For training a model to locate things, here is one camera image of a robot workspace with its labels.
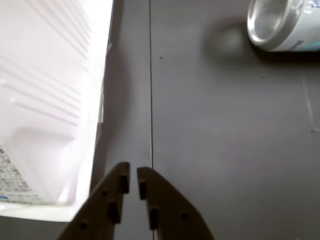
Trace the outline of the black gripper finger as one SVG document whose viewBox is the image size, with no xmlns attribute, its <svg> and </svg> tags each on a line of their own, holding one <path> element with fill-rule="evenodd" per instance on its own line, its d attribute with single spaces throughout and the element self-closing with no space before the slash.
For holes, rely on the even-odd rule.
<svg viewBox="0 0 320 240">
<path fill-rule="evenodd" d="M 139 197 L 145 201 L 149 228 L 156 240 L 213 240 L 198 210 L 162 175 L 137 169 Z"/>
<path fill-rule="evenodd" d="M 112 240 L 130 189 L 130 164 L 120 162 L 98 183 L 60 235 L 60 240 Z"/>
</svg>

